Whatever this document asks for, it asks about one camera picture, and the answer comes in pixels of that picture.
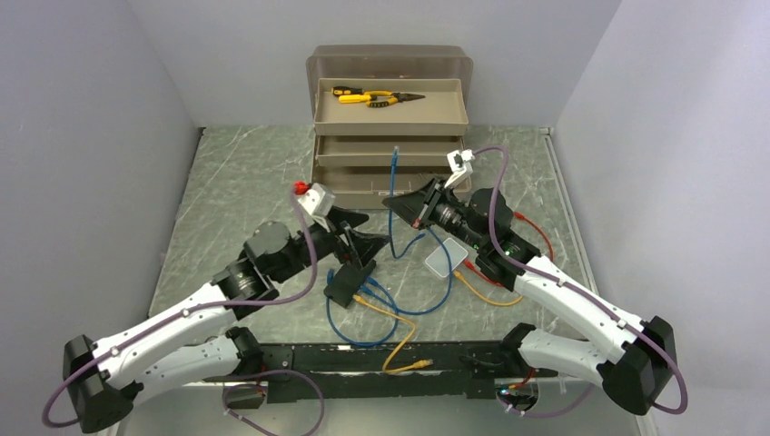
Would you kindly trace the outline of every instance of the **table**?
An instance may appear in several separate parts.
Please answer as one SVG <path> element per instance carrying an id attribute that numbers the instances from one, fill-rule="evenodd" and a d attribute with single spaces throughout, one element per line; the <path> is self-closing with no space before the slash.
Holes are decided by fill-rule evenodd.
<path id="1" fill-rule="evenodd" d="M 309 180 L 314 132 L 311 125 L 242 126 L 205 129 L 190 171 L 190 178 L 173 229 L 173 236 L 153 297 L 150 315 L 174 305 L 211 280 L 236 258 L 243 242 L 265 221 L 286 223 L 294 230 L 289 189 L 297 180 Z M 510 150 L 510 163 L 501 192 L 509 207 L 537 223 L 550 238 L 555 264 L 591 288 L 585 253 L 578 247 L 575 224 L 565 202 L 558 166 L 549 143 L 537 127 L 471 126 L 465 136 L 468 148 L 502 144 Z M 489 152 L 474 162 L 473 189 L 491 187 L 499 170 L 499 154 Z M 366 211 L 370 220 L 358 230 L 387 233 L 387 213 Z M 548 253 L 542 237 L 528 224 L 515 220 L 514 230 Z M 415 231 L 394 217 L 394 241 L 403 249 Z M 437 228 L 439 237 L 447 235 Z M 419 311 L 435 305 L 447 289 L 423 261 L 438 246 L 427 235 L 402 259 L 392 259 L 386 247 L 372 275 L 386 286 L 399 307 Z M 314 288 L 291 304 L 267 307 L 240 321 L 260 342 L 341 342 L 331 330 L 322 290 L 326 272 L 339 268 L 329 256 L 319 262 Z M 480 280 L 464 266 L 468 280 L 493 300 L 516 295 Z M 295 294 L 307 284 L 310 271 L 278 284 L 281 297 Z M 392 326 L 392 319 L 358 304 L 347 310 L 337 304 L 331 311 L 338 327 L 356 341 L 376 341 Z M 579 338 L 571 327 L 542 306 L 524 299 L 512 307 L 493 307 L 455 281 L 444 306 L 415 317 L 419 324 L 414 341 L 500 340 L 518 322 L 535 324 L 558 335 Z M 391 340 L 399 341 L 403 332 Z"/>

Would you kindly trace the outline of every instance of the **purple cable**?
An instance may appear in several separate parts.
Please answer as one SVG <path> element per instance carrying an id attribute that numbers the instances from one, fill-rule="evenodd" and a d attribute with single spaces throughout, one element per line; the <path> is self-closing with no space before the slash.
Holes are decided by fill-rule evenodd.
<path id="1" fill-rule="evenodd" d="M 235 378 L 228 377 L 228 379 L 231 379 L 231 380 L 243 380 L 245 378 L 260 379 L 262 377 L 267 377 L 267 376 L 270 376 L 270 375 L 277 375 L 277 374 L 289 374 L 289 375 L 293 375 L 295 377 L 299 377 L 299 378 L 303 379 L 306 383 L 308 383 L 313 388 L 315 393 L 318 395 L 318 399 L 321 401 L 321 412 L 319 413 L 318 420 L 315 422 L 315 424 L 312 426 L 312 428 L 308 432 L 302 434 L 302 436 L 310 436 L 316 430 L 318 430 L 318 428 L 321 426 L 321 422 L 323 421 L 323 414 L 325 412 L 325 406 L 323 404 L 323 394 L 321 393 L 321 389 L 318 387 L 318 385 L 315 382 L 313 382 L 313 380 L 311 380 L 310 377 L 308 377 L 307 375 L 305 375 L 305 374 L 303 374 L 301 372 L 296 372 L 296 371 L 292 371 L 292 370 L 272 370 L 272 371 L 260 372 L 258 374 L 253 374 L 253 375 L 248 375 L 248 376 L 238 376 L 238 377 L 235 377 Z M 230 396 L 230 393 L 232 391 L 235 391 L 236 389 L 246 388 L 246 387 L 251 388 L 251 389 L 257 389 L 257 390 L 261 390 L 262 389 L 261 386 L 258 386 L 258 385 L 255 385 L 255 384 L 245 384 L 245 383 L 244 384 L 237 384 L 235 386 L 231 386 L 230 388 L 227 388 L 222 393 L 222 406 L 224 407 L 225 411 L 227 411 L 227 413 L 230 416 L 232 416 L 233 418 L 249 424 L 256 431 L 261 431 L 262 433 L 266 434 L 267 436 L 278 436 L 277 434 L 275 434 L 273 432 L 270 432 L 270 431 L 267 431 L 264 428 L 260 427 L 259 424 L 257 424 L 256 422 L 246 418 L 245 416 L 242 416 L 239 413 L 236 413 L 236 412 L 232 411 L 229 407 L 227 407 L 227 398 Z"/>
<path id="2" fill-rule="evenodd" d="M 570 413 L 571 411 L 575 410 L 575 408 L 577 406 L 579 406 L 581 402 L 583 402 L 586 398 L 588 398 L 588 395 L 593 390 L 594 390 L 594 385 L 593 384 L 589 384 L 588 387 L 583 391 L 583 393 L 581 393 L 580 396 L 577 397 L 572 402 L 572 404 L 568 405 L 567 407 L 565 407 L 564 409 L 562 409 L 560 411 L 547 411 L 545 413 L 537 413 L 537 412 L 532 412 L 532 411 L 525 411 L 523 413 L 521 411 L 517 411 L 517 412 L 520 414 L 520 416 L 524 416 L 524 417 L 527 417 L 527 418 L 557 418 L 557 417 L 559 417 L 561 415 L 566 415 L 566 414 Z M 499 396 L 498 396 L 498 401 L 500 401 L 506 407 L 506 409 L 508 408 L 508 406 L 513 407 L 513 405 L 511 403 L 503 400 Z"/>
<path id="3" fill-rule="evenodd" d="M 498 236 L 496 235 L 496 232 L 495 232 L 495 207 L 497 206 L 498 193 L 500 191 L 500 185 L 503 182 L 503 175 L 505 174 L 505 170 L 508 167 L 508 149 L 506 149 L 505 147 L 501 147 L 499 145 L 491 145 L 491 146 L 479 148 L 478 150 L 474 150 L 473 153 L 482 154 L 491 150 L 498 150 L 499 152 L 503 153 L 503 163 L 498 173 L 498 180 L 495 182 L 495 185 L 492 188 L 492 200 L 489 202 L 489 234 L 491 236 L 492 245 L 494 245 L 495 250 L 498 252 L 500 256 L 502 256 L 503 259 L 513 264 L 514 266 L 521 268 L 525 271 L 529 271 L 530 273 L 537 274 L 546 279 L 549 279 L 552 282 L 558 283 L 559 281 L 558 277 L 552 274 L 549 274 L 545 271 L 541 271 L 537 268 L 533 268 L 524 263 L 521 263 L 516 259 L 508 257 L 505 254 L 505 251 L 502 249 L 502 247 L 500 247 L 500 242 L 498 241 Z M 594 305 L 596 305 L 599 308 L 599 310 L 606 313 L 607 316 L 612 321 L 614 322 L 620 321 L 620 317 L 617 316 L 617 314 L 612 312 L 609 308 L 607 308 L 604 304 L 602 304 L 599 300 L 597 300 L 597 298 L 590 292 L 586 292 L 580 289 L 578 286 L 576 286 L 572 282 L 564 282 L 564 286 L 574 292 L 577 292 L 583 298 L 586 298 L 590 302 L 594 303 Z M 679 386 L 679 398 L 680 398 L 679 406 L 673 409 L 654 402 L 653 407 L 655 407 L 660 411 L 671 413 L 673 415 L 679 415 L 684 413 L 687 410 L 687 403 L 688 403 L 687 387 L 685 386 L 685 378 L 682 375 L 682 372 L 679 370 L 679 367 L 676 365 L 676 362 L 674 362 L 674 359 L 671 359 L 671 356 L 669 356 L 665 350 L 660 348 L 660 346 L 658 346 L 653 340 L 649 339 L 644 333 L 640 332 L 630 324 L 626 324 L 625 328 L 629 332 L 632 332 L 634 335 L 636 335 L 637 338 L 641 339 L 642 342 L 644 342 L 650 348 L 652 348 L 658 355 L 660 355 L 660 357 L 663 358 L 663 360 L 666 362 L 666 365 L 668 365 L 668 367 L 671 368 L 671 372 L 673 372 L 674 376 L 676 377 L 676 384 Z"/>
<path id="4" fill-rule="evenodd" d="M 257 302 L 207 302 L 204 304 L 198 304 L 196 306 L 188 308 L 189 313 L 194 313 L 201 311 L 203 309 L 208 309 L 210 307 L 235 307 L 235 306 L 274 306 L 276 304 L 285 304 L 287 302 L 294 302 L 305 296 L 308 292 L 311 291 L 311 288 L 313 284 L 315 284 L 315 279 L 318 277 L 318 254 L 315 251 L 315 245 L 312 242 L 311 237 L 311 231 L 308 228 L 308 224 L 305 222 L 305 216 L 302 214 L 302 208 L 300 207 L 300 204 L 297 203 L 297 199 L 294 198 L 294 188 L 291 188 L 291 193 L 289 195 L 289 203 L 291 204 L 291 208 L 294 211 L 294 216 L 297 218 L 297 221 L 300 222 L 300 228 L 302 230 L 302 234 L 305 237 L 305 242 L 308 244 L 308 253 L 311 257 L 311 279 L 308 282 L 308 285 L 305 286 L 305 289 L 302 290 L 302 292 L 297 293 L 296 295 L 293 295 L 291 297 L 282 298 L 280 300 L 272 300 L 272 301 L 257 301 Z M 137 333 L 134 337 L 127 339 L 125 342 L 121 342 L 118 345 L 115 345 L 115 349 L 118 350 L 118 352 L 121 352 L 127 347 L 130 347 L 131 345 L 137 343 L 138 341 L 144 339 L 148 335 L 157 332 L 158 330 L 162 329 L 166 325 L 182 318 L 184 315 L 182 311 L 179 311 L 168 318 L 164 320 L 160 320 L 155 325 L 148 327 L 147 330 L 143 332 Z M 51 409 L 54 407 L 54 402 L 56 402 L 56 399 L 59 398 L 59 395 L 64 392 L 65 389 L 67 389 L 67 386 L 72 384 L 75 380 L 77 380 L 78 377 L 83 375 L 85 372 L 89 371 L 96 365 L 106 361 L 107 359 L 113 357 L 113 355 L 109 352 L 106 352 L 105 354 L 102 354 L 101 356 L 92 359 L 87 364 L 83 365 L 79 370 L 75 371 L 67 377 L 64 382 L 56 388 L 54 393 L 51 395 L 51 397 L 48 399 L 48 401 L 45 402 L 45 406 L 43 407 L 43 425 L 46 427 L 52 428 L 52 429 L 61 429 L 63 427 L 69 427 L 71 425 L 75 425 L 78 420 L 75 418 L 74 420 L 70 421 L 64 421 L 64 422 L 55 422 L 51 421 L 51 417 L 49 416 L 51 414 Z M 318 385 L 316 385 L 312 380 L 307 379 L 306 380 L 317 392 L 321 392 L 321 390 L 318 388 Z"/>

